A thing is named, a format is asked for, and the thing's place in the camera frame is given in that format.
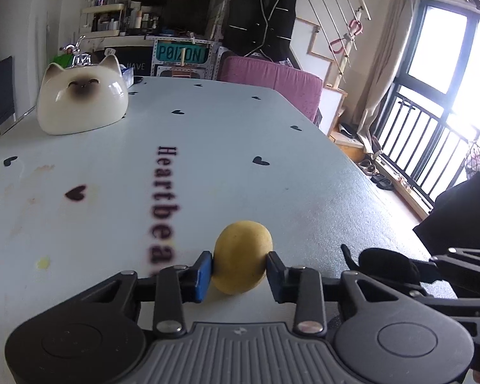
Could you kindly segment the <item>yellow soft sponge ball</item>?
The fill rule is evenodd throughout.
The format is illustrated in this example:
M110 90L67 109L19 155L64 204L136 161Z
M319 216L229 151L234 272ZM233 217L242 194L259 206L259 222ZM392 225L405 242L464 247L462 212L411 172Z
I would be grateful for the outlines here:
M229 296L252 290L265 278L266 257L272 251L272 237L264 225L250 220L228 225L215 244L212 282Z

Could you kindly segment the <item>black fabric scrunchie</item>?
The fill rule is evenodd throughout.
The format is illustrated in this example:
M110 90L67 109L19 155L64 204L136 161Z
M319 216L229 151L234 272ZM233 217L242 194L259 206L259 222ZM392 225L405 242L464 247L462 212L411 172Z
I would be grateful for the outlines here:
M341 245L341 252L350 270L397 284L420 286L420 273L417 266L399 252L382 248L368 248L361 252L357 263L353 260L350 249L345 244Z

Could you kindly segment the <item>black chair at right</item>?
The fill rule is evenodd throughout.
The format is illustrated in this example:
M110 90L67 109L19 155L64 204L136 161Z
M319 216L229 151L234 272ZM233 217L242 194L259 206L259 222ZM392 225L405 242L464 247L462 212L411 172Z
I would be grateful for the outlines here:
M441 193L413 231L432 256L450 248L480 250L480 172Z

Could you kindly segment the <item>pink upholstered chair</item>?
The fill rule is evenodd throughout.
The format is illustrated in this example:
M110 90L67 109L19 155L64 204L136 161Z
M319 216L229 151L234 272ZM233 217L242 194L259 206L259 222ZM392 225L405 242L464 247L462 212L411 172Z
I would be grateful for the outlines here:
M254 57L229 56L220 67L222 82L274 89L310 121L319 109L323 81L308 72Z

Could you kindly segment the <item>white cat-shaped ceramic dish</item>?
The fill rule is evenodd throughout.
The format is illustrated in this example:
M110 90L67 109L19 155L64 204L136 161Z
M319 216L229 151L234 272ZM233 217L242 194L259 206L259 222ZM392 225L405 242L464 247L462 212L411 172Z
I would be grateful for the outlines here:
M37 121L50 135L83 133L120 121L128 104L128 88L116 56L72 68L53 62L41 82Z

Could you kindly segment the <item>beige window curtain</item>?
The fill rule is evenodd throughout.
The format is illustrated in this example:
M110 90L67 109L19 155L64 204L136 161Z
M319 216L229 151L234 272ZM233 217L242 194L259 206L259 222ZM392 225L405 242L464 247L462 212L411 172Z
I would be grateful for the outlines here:
M383 96L395 79L413 23L415 0L391 0L362 95L356 106L357 136L372 154L370 127Z

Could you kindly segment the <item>teal poizon sign box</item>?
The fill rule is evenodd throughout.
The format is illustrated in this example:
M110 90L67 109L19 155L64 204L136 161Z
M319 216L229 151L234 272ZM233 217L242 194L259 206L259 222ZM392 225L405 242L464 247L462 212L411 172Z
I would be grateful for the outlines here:
M151 36L151 76L213 80L219 42L192 37Z

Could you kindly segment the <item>white storage shelf rack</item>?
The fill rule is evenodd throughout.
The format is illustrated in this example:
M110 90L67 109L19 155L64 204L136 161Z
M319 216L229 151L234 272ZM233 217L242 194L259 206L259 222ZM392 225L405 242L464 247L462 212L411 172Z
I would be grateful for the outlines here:
M119 36L123 14L124 4L105 4L82 9L79 35L89 39Z

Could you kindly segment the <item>black vest on hanger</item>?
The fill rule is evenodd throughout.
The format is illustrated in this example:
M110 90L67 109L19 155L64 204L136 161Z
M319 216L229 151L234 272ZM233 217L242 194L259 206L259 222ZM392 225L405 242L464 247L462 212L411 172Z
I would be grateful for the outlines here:
M296 0L230 0L223 46L238 56L284 61L295 21Z

